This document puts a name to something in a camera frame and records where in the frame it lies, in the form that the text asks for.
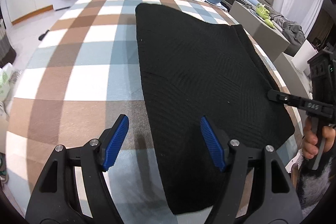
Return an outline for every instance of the black towel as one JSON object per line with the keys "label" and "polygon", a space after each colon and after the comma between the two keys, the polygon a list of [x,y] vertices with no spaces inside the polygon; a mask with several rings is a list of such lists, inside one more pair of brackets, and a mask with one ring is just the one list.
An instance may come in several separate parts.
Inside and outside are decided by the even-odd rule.
{"label": "black towel", "polygon": [[200,132],[209,115],[246,146],[279,148],[294,127],[279,90],[241,25],[217,25],[163,5],[135,9],[143,96],[157,164],[174,214],[214,204],[225,174]]}

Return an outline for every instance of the clothes pile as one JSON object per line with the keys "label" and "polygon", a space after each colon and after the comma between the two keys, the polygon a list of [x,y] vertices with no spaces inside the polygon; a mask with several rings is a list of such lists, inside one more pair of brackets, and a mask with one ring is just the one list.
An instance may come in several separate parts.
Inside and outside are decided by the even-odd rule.
{"label": "clothes pile", "polygon": [[301,26],[295,21],[288,20],[272,7],[265,5],[265,8],[269,10],[271,20],[281,27],[283,36],[290,42],[290,45],[284,53],[294,56],[302,44],[306,41],[305,34],[303,33]]}

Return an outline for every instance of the finger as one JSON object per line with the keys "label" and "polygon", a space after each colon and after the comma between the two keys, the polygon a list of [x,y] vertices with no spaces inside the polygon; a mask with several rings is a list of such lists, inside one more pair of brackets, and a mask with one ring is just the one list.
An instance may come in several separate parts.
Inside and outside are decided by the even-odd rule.
{"label": "finger", "polygon": [[307,117],[307,119],[304,123],[303,131],[311,131],[311,118],[310,117]]}
{"label": "finger", "polygon": [[304,143],[303,150],[307,151],[309,154],[312,154],[314,156],[317,155],[317,153],[319,152],[317,146],[307,142]]}
{"label": "finger", "polygon": [[308,153],[306,150],[302,149],[302,154],[303,156],[308,159],[308,160],[311,160],[312,158],[314,158],[314,155]]}
{"label": "finger", "polygon": [[323,127],[322,136],[325,137],[325,146],[323,152],[328,152],[334,145],[336,131],[332,127]]}
{"label": "finger", "polygon": [[306,134],[304,135],[304,139],[303,142],[304,143],[310,143],[312,145],[316,145],[318,142],[318,138],[317,136],[312,132],[312,131],[308,131],[306,132]]}

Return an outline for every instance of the gray fabric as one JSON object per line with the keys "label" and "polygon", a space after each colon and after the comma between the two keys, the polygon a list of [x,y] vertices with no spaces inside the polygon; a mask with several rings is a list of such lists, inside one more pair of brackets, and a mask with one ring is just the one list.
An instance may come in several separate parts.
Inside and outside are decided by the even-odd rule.
{"label": "gray fabric", "polygon": [[290,42],[290,45],[284,53],[294,56],[302,44],[306,41],[305,34],[303,33],[301,26],[297,22],[288,20],[272,7],[265,5],[265,8],[269,10],[271,20],[275,21],[282,28],[283,36]]}
{"label": "gray fabric", "polygon": [[336,158],[334,148],[322,155],[317,170],[306,167],[307,160],[303,161],[300,169],[297,193],[299,196],[302,214],[305,218],[322,199],[330,186],[336,172]]}
{"label": "gray fabric", "polygon": [[306,41],[301,26],[297,22],[285,21],[282,25],[282,34],[290,42],[284,53],[294,56]]}

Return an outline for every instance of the floor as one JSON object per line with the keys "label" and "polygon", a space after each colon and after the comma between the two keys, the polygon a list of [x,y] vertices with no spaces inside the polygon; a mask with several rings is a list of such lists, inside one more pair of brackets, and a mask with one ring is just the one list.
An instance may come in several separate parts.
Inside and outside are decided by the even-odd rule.
{"label": "floor", "polygon": [[[12,27],[7,27],[7,36],[17,54],[13,63],[13,67],[16,70],[24,70],[26,68],[37,46],[41,43],[41,41],[38,40],[38,37],[46,32],[46,30],[50,29],[66,11],[67,9],[48,11],[24,20]],[[4,101],[6,113],[9,116],[16,86],[17,84],[12,87]]]}

